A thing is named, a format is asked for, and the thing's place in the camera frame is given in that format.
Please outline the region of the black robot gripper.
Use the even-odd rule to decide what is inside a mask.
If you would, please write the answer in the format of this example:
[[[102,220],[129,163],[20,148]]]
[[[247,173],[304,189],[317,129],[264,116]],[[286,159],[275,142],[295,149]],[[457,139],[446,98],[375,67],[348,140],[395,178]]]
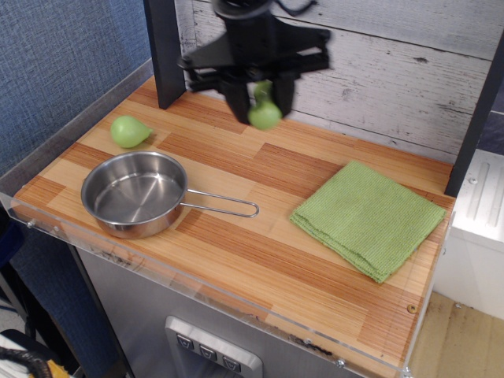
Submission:
[[[194,91],[219,90],[240,123],[249,123],[248,83],[272,80],[282,117],[292,109],[295,79],[329,67],[331,32],[299,27],[272,15],[272,1],[212,1],[225,32],[178,62]]]

